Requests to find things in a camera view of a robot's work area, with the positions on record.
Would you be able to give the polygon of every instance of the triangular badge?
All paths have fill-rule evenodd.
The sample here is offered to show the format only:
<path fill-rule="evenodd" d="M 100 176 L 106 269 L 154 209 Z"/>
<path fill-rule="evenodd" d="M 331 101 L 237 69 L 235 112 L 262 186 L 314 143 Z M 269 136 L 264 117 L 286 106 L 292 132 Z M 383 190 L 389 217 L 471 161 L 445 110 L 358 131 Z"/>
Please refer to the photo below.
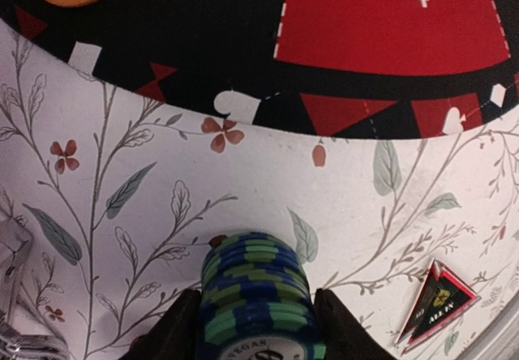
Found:
<path fill-rule="evenodd" d="M 458 275 L 439 260 L 433 260 L 397 344 L 405 343 L 404 354 L 408 353 L 478 300 L 479 296 Z"/>

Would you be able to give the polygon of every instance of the stack of poker chips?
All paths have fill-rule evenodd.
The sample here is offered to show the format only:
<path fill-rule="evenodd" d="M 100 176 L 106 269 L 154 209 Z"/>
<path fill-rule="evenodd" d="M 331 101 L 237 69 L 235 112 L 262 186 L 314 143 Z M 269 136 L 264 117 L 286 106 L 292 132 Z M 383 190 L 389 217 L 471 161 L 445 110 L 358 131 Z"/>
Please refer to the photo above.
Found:
<path fill-rule="evenodd" d="M 202 268 L 197 360 L 322 360 L 326 348 L 294 250 L 236 234 Z"/>

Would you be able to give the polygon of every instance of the green leaf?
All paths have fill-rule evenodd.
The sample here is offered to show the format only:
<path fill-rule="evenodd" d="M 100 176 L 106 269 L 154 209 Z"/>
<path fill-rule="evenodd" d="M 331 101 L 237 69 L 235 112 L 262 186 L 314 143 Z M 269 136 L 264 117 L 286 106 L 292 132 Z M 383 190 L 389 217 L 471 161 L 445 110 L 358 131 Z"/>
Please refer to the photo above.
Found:
<path fill-rule="evenodd" d="M 182 118 L 182 115 L 181 115 L 181 114 L 174 115 L 173 117 L 171 117 L 170 119 L 168 119 L 168 121 L 165 123 L 165 125 L 166 125 L 166 126 L 174 125 L 175 123 L 177 123 L 178 121 L 180 121 L 180 118 Z"/>
<path fill-rule="evenodd" d="M 136 174 L 133 174 L 106 201 L 106 216 L 110 220 L 114 219 L 119 214 L 126 202 L 130 200 L 134 193 L 137 192 L 139 184 L 143 181 L 146 174 L 150 171 L 151 168 L 155 166 L 155 164 L 156 162 L 142 168 Z"/>
<path fill-rule="evenodd" d="M 460 208 L 461 205 L 457 202 L 456 197 L 451 192 L 446 192 L 434 198 L 425 209 L 425 215 L 430 216 L 438 210 L 450 210 L 452 208 Z"/>
<path fill-rule="evenodd" d="M 459 332 L 455 332 L 451 334 L 449 337 L 447 337 L 447 340 L 445 340 L 445 346 L 444 346 L 444 352 L 445 356 L 448 356 L 448 353 L 453 348 L 454 344 L 456 344 L 457 338 L 460 335 Z"/>
<path fill-rule="evenodd" d="M 55 220 L 39 208 L 31 208 L 27 204 L 24 207 L 40 223 L 43 234 L 47 237 L 52 246 L 70 264 L 76 265 L 83 257 L 79 243 Z"/>
<path fill-rule="evenodd" d="M 295 212 L 290 209 L 289 212 L 294 225 L 294 234 L 298 240 L 296 251 L 299 260 L 301 260 L 302 264 L 306 262 L 311 263 L 315 260 L 315 257 L 317 257 L 317 251 L 319 250 L 317 233 Z"/>
<path fill-rule="evenodd" d="M 377 141 L 373 159 L 373 184 L 376 192 L 386 196 L 401 185 L 398 155 L 391 141 Z"/>

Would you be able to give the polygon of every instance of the floral table cover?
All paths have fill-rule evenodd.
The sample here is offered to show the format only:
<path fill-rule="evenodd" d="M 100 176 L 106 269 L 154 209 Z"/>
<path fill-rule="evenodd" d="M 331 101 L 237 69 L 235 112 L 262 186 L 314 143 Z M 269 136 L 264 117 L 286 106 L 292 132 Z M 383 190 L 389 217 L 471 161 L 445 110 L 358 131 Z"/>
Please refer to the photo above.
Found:
<path fill-rule="evenodd" d="M 245 229 L 294 246 L 395 356 L 431 258 L 482 300 L 405 358 L 455 358 L 517 292 L 516 109 L 437 139 L 271 131 L 101 82 L 4 23 L 0 90 L 0 213 L 36 238 L 22 306 L 75 359 L 122 355 L 199 287 L 208 241 Z"/>

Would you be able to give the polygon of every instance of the metal object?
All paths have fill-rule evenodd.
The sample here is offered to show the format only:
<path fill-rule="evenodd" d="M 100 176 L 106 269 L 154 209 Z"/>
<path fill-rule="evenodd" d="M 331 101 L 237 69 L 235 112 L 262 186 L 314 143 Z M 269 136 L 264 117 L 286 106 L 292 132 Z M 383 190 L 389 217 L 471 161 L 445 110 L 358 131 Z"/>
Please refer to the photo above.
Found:
<path fill-rule="evenodd" d="M 23 335 L 11 326 L 31 247 L 32 235 L 15 220 L 0 222 L 0 360 L 68 360 L 63 340 Z"/>

